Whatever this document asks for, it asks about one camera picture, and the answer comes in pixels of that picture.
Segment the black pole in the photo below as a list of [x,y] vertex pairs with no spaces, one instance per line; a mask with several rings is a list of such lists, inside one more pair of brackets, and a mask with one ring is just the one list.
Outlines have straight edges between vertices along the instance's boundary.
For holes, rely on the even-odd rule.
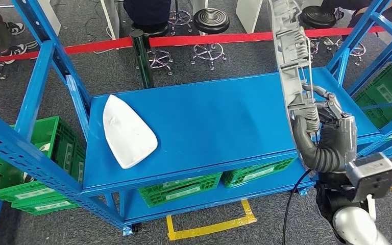
[[133,42],[133,48],[136,53],[136,60],[139,65],[139,71],[142,75],[143,88],[153,88],[153,74],[151,73],[150,62],[147,47],[145,45],[145,35],[142,30],[134,29],[130,32],[130,37]]

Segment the red rope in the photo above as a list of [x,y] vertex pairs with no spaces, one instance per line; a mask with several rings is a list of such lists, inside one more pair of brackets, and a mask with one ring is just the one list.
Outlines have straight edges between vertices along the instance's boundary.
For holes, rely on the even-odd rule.
[[[353,28],[328,28],[328,29],[312,29],[306,30],[308,37],[322,37],[322,36],[339,36],[348,35]],[[380,26],[371,27],[368,33],[384,32],[384,28]],[[150,45],[153,47],[161,46],[184,46],[205,43],[232,43],[232,42],[255,42],[255,41],[269,41],[273,39],[272,32],[258,32],[258,33],[238,33],[238,34],[215,34],[206,36],[173,36],[173,37],[153,37],[150,38]],[[131,38],[124,37],[117,40],[107,40],[93,43],[84,43],[75,46],[65,47],[65,52],[69,55],[80,54],[93,51],[108,50],[112,48],[131,47]],[[13,55],[0,57],[0,62],[7,60],[23,60],[35,58],[38,52],[29,52],[22,55]]]

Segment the green plastic crate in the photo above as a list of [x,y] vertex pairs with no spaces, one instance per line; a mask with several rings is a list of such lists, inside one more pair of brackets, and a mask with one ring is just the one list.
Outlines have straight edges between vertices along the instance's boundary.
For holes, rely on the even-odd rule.
[[179,181],[170,181],[163,184],[139,188],[138,191],[148,207],[167,203],[196,193],[215,189],[222,172],[188,178]]
[[286,169],[296,158],[289,158],[278,162],[269,162],[250,167],[243,167],[223,174],[222,181],[227,188],[236,187],[251,180],[277,173]]
[[[31,143],[40,148],[42,145],[50,142],[49,151],[43,152],[55,162],[61,163],[62,166],[67,162],[69,154],[62,154],[64,151],[60,150],[60,148],[65,147],[67,149],[68,147],[60,144],[60,142],[71,142],[72,140],[76,140],[75,134],[58,116],[39,119],[35,122]],[[23,171],[0,159],[0,200],[30,202],[59,195],[59,193],[37,180],[23,183]]]
[[76,142],[73,162],[71,164],[71,176],[79,183],[83,182],[83,173],[85,170],[85,149]]
[[33,200],[30,202],[13,203],[11,207],[33,215],[42,215],[60,210],[77,208],[78,205],[63,196],[59,196]]
[[[354,100],[360,107],[392,103],[392,64],[355,96]],[[392,120],[392,106],[367,109],[363,112],[378,129]]]

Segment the sneaker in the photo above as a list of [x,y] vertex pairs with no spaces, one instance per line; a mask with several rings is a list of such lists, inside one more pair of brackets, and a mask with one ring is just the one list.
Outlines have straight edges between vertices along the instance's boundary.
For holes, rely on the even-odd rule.
[[7,25],[7,29],[13,36],[19,35],[25,30],[25,26],[22,23],[6,22],[5,25]]
[[337,8],[336,11],[334,12],[334,16],[336,17],[336,20],[339,21],[345,16],[345,13],[340,11],[339,8]]
[[[5,53],[2,53],[1,56],[12,56],[12,55],[21,55],[26,53],[28,47],[24,44],[11,46]],[[4,61],[5,64],[12,64],[15,60]]]

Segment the black stool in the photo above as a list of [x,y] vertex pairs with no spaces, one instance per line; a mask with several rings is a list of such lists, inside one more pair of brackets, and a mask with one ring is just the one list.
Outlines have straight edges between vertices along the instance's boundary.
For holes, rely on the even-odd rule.
[[[304,24],[304,28],[313,28],[313,29],[324,29],[333,27],[337,20],[343,16],[343,13],[336,10],[335,13],[329,13],[321,9],[319,6],[308,6],[303,9],[300,14],[300,21]],[[342,45],[342,40],[338,39],[336,42],[333,42],[328,37],[313,37],[310,38],[310,53],[317,54],[319,50],[319,44],[321,42],[321,38],[324,38],[324,44],[327,46],[327,50],[332,50],[332,46],[340,47]],[[350,56],[357,57],[358,61],[355,62],[355,65],[360,65],[361,56],[366,53],[366,48],[363,44],[359,43],[350,53]]]
[[[305,29],[332,28],[337,20],[334,13],[323,11],[319,6],[308,6],[300,14],[300,21]],[[317,54],[321,37],[310,38],[310,53]]]
[[[207,34],[218,34],[229,28],[229,17],[225,12],[218,9],[201,9],[193,16],[194,27]],[[210,70],[214,70],[214,60],[222,58],[226,60],[223,47],[219,43],[195,45],[191,63],[195,64],[196,57],[210,61]]]
[[175,0],[175,11],[171,11],[169,13],[169,24],[171,25],[171,35],[175,35],[175,26],[188,26],[188,32],[192,32],[190,23],[193,20],[191,19],[191,14],[187,11],[180,10],[178,7],[178,0]]
[[[139,24],[133,23],[131,27],[133,29],[141,29],[145,37],[147,37],[147,41],[150,37],[163,37],[166,36],[166,34],[169,32],[168,22],[152,26],[141,26]],[[170,53],[164,50],[158,50],[155,47],[150,47],[149,42],[146,43],[146,46],[149,48],[147,53],[150,60],[150,68],[159,69],[166,67],[169,70],[167,74],[172,75],[173,72],[170,69],[169,63],[173,62],[174,60],[172,59]]]

